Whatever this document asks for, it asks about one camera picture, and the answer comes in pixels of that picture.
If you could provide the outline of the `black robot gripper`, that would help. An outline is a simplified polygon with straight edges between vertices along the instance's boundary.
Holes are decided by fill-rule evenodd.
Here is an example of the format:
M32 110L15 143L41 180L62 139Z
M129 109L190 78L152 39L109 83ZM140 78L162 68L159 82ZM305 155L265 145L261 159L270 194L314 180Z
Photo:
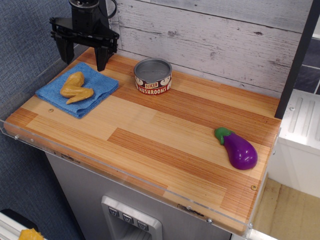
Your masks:
M117 52L120 35L102 25L99 0L70 0L71 17L52 17L51 37L55 40L63 62L70 64L74 58L74 44L94 48L97 71L105 69L112 53ZM108 20L117 12L117 2L108 14Z

